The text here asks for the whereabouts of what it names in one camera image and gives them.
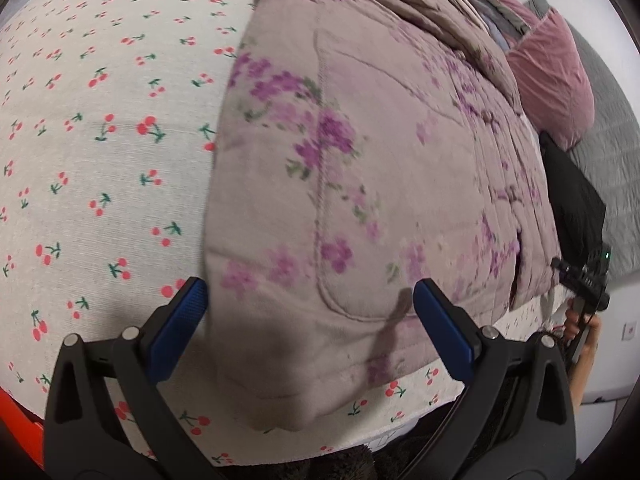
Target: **red cherry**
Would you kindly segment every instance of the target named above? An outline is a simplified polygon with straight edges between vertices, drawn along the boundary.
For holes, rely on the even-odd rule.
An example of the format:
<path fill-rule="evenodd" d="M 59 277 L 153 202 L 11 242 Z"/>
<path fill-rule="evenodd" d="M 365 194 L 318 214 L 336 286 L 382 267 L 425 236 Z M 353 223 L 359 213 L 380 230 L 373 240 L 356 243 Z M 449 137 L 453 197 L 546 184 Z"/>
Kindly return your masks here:
<path fill-rule="evenodd" d="M 171 285 L 165 285 L 160 289 L 160 294 L 165 298 L 172 298 L 174 296 L 174 288 Z"/>

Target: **red-orange plastic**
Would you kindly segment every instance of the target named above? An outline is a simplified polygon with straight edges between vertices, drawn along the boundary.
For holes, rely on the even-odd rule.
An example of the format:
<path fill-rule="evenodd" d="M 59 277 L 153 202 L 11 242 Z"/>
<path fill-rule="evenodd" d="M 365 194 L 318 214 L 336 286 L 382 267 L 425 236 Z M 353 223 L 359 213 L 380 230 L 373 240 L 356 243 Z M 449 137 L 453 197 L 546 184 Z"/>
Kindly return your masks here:
<path fill-rule="evenodd" d="M 42 459 L 44 430 L 42 426 L 37 422 L 31 422 L 2 388 L 0 388 L 0 418 L 22 449 L 40 468 L 44 468 L 44 460 Z"/>

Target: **cherry print tablecloth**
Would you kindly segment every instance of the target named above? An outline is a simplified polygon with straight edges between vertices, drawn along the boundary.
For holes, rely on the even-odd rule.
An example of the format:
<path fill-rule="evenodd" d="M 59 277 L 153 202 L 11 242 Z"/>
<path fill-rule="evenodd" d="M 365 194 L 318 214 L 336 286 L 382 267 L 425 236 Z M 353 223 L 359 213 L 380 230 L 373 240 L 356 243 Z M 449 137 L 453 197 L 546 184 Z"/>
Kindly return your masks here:
<path fill-rule="evenodd" d="M 216 122 L 252 1 L 31 0 L 1 31 L 0 386 L 39 416 L 67 333 L 115 336 L 203 275 Z M 560 301 L 536 299 L 498 327 L 526 338 Z M 252 431 L 218 400 L 204 338 L 201 327 L 159 389 L 215 465 L 386 442 L 460 392 L 435 362 L 301 433 Z"/>

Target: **quilted gray bedding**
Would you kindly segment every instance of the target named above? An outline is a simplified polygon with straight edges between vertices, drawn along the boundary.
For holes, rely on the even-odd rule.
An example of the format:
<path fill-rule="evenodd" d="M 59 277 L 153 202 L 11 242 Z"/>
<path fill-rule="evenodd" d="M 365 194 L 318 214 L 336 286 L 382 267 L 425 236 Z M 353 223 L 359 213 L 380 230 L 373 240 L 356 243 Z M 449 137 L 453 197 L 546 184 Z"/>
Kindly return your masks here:
<path fill-rule="evenodd" d="M 547 0 L 526 5 L 539 17 Z M 611 245 L 610 277 L 640 269 L 640 126 L 622 88 L 593 47 L 570 24 L 595 99 L 591 130 L 570 150 L 607 205 L 602 238 Z"/>

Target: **wall outlet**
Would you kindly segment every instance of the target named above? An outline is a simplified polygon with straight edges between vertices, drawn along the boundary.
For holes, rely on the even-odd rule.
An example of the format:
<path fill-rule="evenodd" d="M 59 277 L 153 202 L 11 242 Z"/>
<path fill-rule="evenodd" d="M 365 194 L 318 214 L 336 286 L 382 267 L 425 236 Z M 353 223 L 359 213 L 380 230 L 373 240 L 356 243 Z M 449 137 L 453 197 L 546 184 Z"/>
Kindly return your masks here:
<path fill-rule="evenodd" d="M 622 333 L 622 341 L 629 341 L 636 336 L 636 322 L 629 321 L 625 323 L 625 331 Z"/>

